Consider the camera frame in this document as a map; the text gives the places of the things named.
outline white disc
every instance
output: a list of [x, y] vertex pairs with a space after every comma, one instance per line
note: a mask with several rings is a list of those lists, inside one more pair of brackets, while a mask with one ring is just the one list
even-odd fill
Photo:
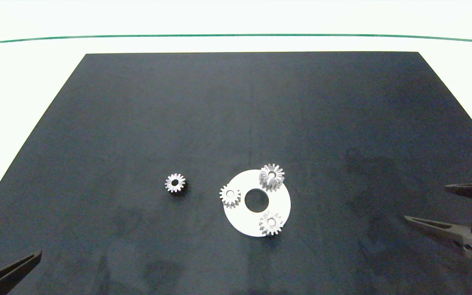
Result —
[[[227, 186], [234, 187], [241, 192], [241, 202], [238, 206], [231, 208], [223, 206], [225, 216], [229, 222], [240, 233], [251, 237], [265, 237], [266, 234], [260, 230], [260, 218], [263, 214], [269, 211], [273, 215], [278, 213], [278, 216], [283, 221], [282, 226], [287, 222], [290, 213], [290, 196], [285, 183], [283, 183], [275, 191], [265, 191], [260, 185], [260, 170], [247, 170], [234, 176]], [[269, 200], [269, 204], [264, 211], [254, 212], [245, 205], [245, 196], [252, 189], [260, 189], [264, 191]]]

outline metal gear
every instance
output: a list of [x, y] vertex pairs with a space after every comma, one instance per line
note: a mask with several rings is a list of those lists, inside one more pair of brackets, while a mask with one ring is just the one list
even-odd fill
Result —
[[285, 180], [284, 174], [285, 172], [278, 165], [265, 165], [260, 171], [260, 185], [266, 191], [277, 190]]
[[260, 218], [260, 230], [267, 236], [278, 235], [283, 227], [283, 220], [278, 213], [272, 215], [269, 211]]
[[220, 199], [227, 208], [234, 208], [241, 202], [240, 190], [235, 187], [224, 185], [220, 192]]
[[186, 182], [185, 179], [181, 174], [174, 173], [170, 174], [167, 177], [167, 181], [165, 181], [165, 188], [170, 193], [178, 193], [181, 192], [183, 188], [185, 188]]

